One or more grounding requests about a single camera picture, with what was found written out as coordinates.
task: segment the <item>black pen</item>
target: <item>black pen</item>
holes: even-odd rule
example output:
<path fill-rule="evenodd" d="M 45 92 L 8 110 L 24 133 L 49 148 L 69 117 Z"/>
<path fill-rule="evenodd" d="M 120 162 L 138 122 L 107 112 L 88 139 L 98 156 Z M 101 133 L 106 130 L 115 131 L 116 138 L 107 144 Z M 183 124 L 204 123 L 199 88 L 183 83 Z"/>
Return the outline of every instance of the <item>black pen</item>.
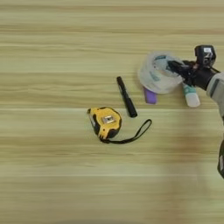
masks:
<path fill-rule="evenodd" d="M 137 111 L 135 109 L 135 106 L 134 106 L 132 100 L 130 99 L 130 97 L 129 97 L 127 91 L 126 91 L 126 87 L 124 86 L 122 77 L 119 76 L 119 77 L 116 78 L 116 80 L 117 80 L 118 87 L 120 88 L 125 107 L 129 112 L 129 116 L 130 117 L 136 117 L 137 116 Z"/>

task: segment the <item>tape measure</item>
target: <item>tape measure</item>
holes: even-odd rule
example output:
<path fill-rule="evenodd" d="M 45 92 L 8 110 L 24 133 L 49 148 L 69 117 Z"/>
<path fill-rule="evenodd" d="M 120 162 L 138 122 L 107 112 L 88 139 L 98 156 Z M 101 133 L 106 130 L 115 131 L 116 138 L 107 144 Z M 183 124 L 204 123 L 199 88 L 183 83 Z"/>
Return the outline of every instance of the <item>tape measure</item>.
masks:
<path fill-rule="evenodd" d="M 152 120 L 146 120 L 138 132 L 128 139 L 122 141 L 111 141 L 110 138 L 115 137 L 120 128 L 122 127 L 122 117 L 121 115 L 112 108 L 90 108 L 87 113 L 89 114 L 90 121 L 94 128 L 94 133 L 99 137 L 99 139 L 105 144 L 127 144 L 137 140 L 142 136 L 145 131 L 151 126 Z"/>

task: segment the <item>white bottle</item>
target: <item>white bottle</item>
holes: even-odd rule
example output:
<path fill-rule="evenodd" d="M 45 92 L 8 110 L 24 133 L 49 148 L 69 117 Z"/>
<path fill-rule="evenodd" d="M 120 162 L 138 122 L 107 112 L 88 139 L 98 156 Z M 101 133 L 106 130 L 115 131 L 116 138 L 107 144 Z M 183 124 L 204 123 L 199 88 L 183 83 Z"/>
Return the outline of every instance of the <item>white bottle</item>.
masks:
<path fill-rule="evenodd" d="M 186 104 L 190 108 L 197 108 L 200 105 L 200 98 L 195 87 L 190 87 L 183 83 Z"/>

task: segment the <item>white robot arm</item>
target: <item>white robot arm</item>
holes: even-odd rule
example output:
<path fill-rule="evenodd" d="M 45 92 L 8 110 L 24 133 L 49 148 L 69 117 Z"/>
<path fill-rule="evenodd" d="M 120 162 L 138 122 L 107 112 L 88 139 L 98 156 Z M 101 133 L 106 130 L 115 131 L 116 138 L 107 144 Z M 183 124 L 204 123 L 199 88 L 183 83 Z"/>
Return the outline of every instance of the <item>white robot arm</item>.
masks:
<path fill-rule="evenodd" d="M 220 116 L 224 122 L 224 73 L 213 68 L 216 59 L 212 45 L 195 47 L 196 61 L 183 60 L 183 63 L 173 60 L 168 65 L 171 71 L 182 76 L 189 86 L 202 88 L 219 106 Z M 224 178 L 224 140 L 220 146 L 218 172 Z"/>
<path fill-rule="evenodd" d="M 224 73 L 217 73 L 209 82 L 206 94 L 219 106 L 220 116 L 224 122 Z M 218 171 L 224 178 L 224 140 L 220 146 Z"/>

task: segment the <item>tape measure wrist strap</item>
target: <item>tape measure wrist strap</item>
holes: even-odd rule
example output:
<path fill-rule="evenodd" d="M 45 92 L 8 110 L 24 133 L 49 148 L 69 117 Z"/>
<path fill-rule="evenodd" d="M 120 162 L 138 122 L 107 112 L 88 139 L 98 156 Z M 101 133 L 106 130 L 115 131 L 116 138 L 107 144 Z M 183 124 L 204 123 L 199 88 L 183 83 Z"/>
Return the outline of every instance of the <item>tape measure wrist strap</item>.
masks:
<path fill-rule="evenodd" d="M 147 128 L 141 133 L 143 127 L 148 123 L 148 126 Z M 136 141 L 139 137 L 141 137 L 145 132 L 146 130 L 151 126 L 152 124 L 152 120 L 151 119 L 148 119 L 146 120 L 143 125 L 140 127 L 140 129 L 137 131 L 137 133 L 132 137 L 132 138 L 128 138 L 128 139 L 124 139 L 124 140 L 121 140 L 121 141 L 111 141 L 109 139 L 102 139 L 100 138 L 100 140 L 105 143 L 105 144 L 127 144 L 127 143 L 131 143 L 131 142 L 134 142 Z"/>

